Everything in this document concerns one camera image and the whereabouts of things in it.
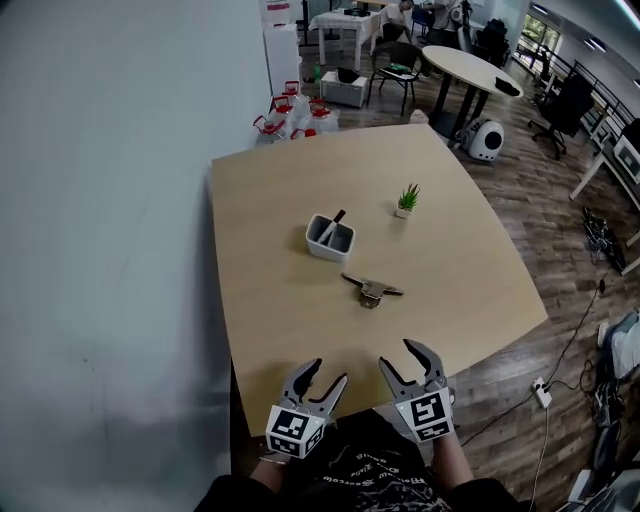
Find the black office chair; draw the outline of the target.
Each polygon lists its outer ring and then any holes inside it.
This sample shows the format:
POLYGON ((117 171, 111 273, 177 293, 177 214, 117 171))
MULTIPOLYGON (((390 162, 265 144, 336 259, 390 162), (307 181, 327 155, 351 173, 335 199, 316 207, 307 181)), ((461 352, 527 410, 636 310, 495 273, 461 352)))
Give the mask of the black office chair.
POLYGON ((564 136, 574 137, 581 127, 581 118, 594 107, 593 90, 593 85, 586 78, 580 74, 572 74, 564 80, 558 95, 538 106, 539 113, 548 122, 548 126, 544 127, 534 120, 528 121, 529 128, 540 128, 532 139, 549 139, 554 147, 556 160, 567 153, 564 136))

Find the white microwave oven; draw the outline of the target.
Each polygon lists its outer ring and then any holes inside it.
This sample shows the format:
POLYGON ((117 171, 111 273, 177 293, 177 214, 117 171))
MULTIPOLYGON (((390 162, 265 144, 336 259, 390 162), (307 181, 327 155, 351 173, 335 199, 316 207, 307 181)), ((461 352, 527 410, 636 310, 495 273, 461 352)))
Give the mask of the white microwave oven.
POLYGON ((631 177, 632 181, 640 184, 640 153, 632 142, 621 135, 614 146, 614 156, 631 177))

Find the black marker pen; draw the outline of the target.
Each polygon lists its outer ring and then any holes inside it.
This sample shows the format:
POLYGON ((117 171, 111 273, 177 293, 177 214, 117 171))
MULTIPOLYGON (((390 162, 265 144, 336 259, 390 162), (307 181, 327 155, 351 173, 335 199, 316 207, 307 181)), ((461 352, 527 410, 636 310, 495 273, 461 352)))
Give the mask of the black marker pen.
POLYGON ((341 209, 335 216, 334 218, 329 222, 329 224, 326 226, 325 230, 321 233, 321 235, 318 237, 317 242, 321 245, 327 245, 329 242, 329 238, 331 236, 331 234, 333 233, 333 231, 335 230, 335 228, 337 227, 337 225, 341 222, 341 220, 344 218, 346 214, 346 211, 341 209))

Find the white water dispenser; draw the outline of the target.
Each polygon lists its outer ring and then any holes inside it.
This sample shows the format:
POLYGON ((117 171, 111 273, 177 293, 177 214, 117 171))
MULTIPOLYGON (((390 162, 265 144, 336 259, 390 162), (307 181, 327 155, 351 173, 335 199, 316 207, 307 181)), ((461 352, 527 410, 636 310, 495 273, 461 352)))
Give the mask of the white water dispenser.
POLYGON ((280 96, 287 81, 300 81, 297 26, 288 23, 263 29, 271 93, 280 96))

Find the black metal railing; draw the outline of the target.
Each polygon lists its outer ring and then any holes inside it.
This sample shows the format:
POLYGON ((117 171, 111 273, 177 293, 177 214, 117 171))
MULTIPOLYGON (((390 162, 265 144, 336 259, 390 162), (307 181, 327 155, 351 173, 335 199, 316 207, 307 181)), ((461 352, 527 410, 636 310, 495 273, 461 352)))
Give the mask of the black metal railing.
POLYGON ((635 119, 629 108, 620 98, 583 64, 575 60, 567 62, 557 54, 549 53, 550 81, 546 92, 559 93, 564 81, 573 75, 582 76, 591 86, 594 106, 582 117, 583 127, 590 135, 599 132, 619 136, 622 130, 635 119))

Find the white storage box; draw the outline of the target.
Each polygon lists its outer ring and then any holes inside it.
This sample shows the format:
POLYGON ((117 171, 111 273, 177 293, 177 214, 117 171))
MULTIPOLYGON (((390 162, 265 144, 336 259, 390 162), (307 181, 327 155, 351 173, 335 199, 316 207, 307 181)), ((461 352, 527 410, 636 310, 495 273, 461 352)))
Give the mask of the white storage box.
POLYGON ((367 89, 366 77, 360 76, 352 83, 344 83, 336 71, 327 71, 320 81, 320 95, 325 102, 354 108, 364 105, 367 89))

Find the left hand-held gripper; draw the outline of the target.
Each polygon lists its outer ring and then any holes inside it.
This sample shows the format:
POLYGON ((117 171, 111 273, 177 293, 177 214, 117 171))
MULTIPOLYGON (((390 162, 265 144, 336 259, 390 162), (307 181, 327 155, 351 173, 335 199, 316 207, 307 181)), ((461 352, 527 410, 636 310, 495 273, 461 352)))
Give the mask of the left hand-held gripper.
POLYGON ((322 440, 327 418, 346 388, 348 375, 343 373, 336 378, 321 398, 309 398, 302 403, 321 364, 321 358, 307 361, 285 379, 279 403, 272 406, 266 428, 271 451, 304 459, 322 440))

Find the round white meeting table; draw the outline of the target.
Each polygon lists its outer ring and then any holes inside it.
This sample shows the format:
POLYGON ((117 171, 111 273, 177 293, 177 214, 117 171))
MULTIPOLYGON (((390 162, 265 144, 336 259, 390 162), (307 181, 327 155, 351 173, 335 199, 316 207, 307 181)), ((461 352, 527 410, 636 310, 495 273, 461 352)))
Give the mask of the round white meeting table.
POLYGON ((456 136, 466 126, 468 116, 475 120, 482 114, 491 95, 510 97, 510 94, 496 86, 497 80, 509 84, 516 91, 515 98, 523 96, 521 86, 506 72, 471 53, 445 46, 428 45, 422 48, 422 54, 427 62, 443 72, 436 105, 429 115, 429 124, 449 147, 456 144, 456 136), (467 85, 466 94, 457 113, 443 110, 454 79, 467 85))

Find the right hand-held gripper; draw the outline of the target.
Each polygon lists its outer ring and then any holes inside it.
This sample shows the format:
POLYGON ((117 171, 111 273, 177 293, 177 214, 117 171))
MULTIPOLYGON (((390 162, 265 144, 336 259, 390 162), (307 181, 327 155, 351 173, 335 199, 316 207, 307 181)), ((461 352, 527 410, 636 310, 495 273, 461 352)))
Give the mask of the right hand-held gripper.
POLYGON ((407 350, 424 369, 424 386, 416 380, 404 380, 384 357, 380 370, 393 394, 395 407, 417 443, 425 443, 454 432, 450 388, 445 387, 445 373, 437 353, 425 344, 403 340, 407 350))

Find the dispenser water bottle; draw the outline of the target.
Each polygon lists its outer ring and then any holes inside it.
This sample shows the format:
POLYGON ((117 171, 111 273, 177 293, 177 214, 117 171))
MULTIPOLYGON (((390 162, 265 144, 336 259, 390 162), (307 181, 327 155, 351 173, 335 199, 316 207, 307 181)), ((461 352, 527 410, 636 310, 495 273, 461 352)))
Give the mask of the dispenser water bottle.
POLYGON ((259 0, 262 23, 269 26, 282 26, 292 20, 291 0, 259 0))

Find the person's black printed shirt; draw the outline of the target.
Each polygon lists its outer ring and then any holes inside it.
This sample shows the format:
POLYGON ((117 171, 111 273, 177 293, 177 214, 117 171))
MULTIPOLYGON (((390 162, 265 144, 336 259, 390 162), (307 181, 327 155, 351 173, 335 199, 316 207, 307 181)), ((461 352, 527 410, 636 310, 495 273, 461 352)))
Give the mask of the person's black printed shirt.
POLYGON ((292 458, 279 493, 249 475, 222 475, 194 512, 537 512, 501 482, 477 478, 450 491, 432 461, 374 410, 327 428, 317 448, 292 458))

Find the white desk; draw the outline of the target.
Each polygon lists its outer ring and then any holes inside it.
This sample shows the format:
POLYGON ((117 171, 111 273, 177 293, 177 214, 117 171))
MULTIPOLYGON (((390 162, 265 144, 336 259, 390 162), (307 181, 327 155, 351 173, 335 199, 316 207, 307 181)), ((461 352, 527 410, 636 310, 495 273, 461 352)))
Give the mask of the white desk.
MULTIPOLYGON (((630 125, 625 127, 621 135, 629 139, 640 153, 640 118, 634 119, 630 125)), ((618 181, 640 215, 640 184, 636 185, 632 181, 629 174, 615 158, 613 150, 617 141, 614 144, 605 143, 602 149, 596 153, 592 164, 585 171, 581 181, 569 195, 569 198, 575 200, 596 173, 601 168, 604 168, 618 181)), ((582 208, 582 215, 583 227, 592 251, 603 254, 612 268, 621 276, 625 276, 640 267, 640 256, 630 263, 626 262, 622 245, 604 218, 596 217, 592 210, 586 206, 582 208)))

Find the white pet carrier backpack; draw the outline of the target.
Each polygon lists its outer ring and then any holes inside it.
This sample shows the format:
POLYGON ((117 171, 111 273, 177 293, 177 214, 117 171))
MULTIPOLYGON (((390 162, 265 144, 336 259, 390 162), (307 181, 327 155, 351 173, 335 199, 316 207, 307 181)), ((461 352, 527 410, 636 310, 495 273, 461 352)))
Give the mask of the white pet carrier backpack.
POLYGON ((493 162, 504 144, 503 126, 494 120, 476 118, 459 132, 462 149, 474 160, 493 162))

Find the white pen holder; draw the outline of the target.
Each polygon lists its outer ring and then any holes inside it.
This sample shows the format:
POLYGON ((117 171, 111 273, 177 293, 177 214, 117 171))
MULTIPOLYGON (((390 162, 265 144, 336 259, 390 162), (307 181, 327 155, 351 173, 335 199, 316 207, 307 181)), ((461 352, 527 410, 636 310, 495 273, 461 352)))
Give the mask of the white pen holder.
POLYGON ((345 263, 351 255, 356 231, 349 225, 339 223, 333 228, 329 237, 320 243, 320 236, 331 222, 329 217, 321 214, 315 214, 311 218, 305 233, 308 250, 315 257, 336 263, 345 263))

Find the person's left forearm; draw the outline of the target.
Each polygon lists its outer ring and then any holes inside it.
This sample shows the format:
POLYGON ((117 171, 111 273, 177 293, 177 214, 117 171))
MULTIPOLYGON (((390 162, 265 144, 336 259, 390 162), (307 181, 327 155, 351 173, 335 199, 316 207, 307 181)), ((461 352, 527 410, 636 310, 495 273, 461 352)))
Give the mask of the person's left forearm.
POLYGON ((288 475, 291 462, 290 455, 263 446, 260 448, 257 465, 249 477, 273 493, 279 493, 288 475))

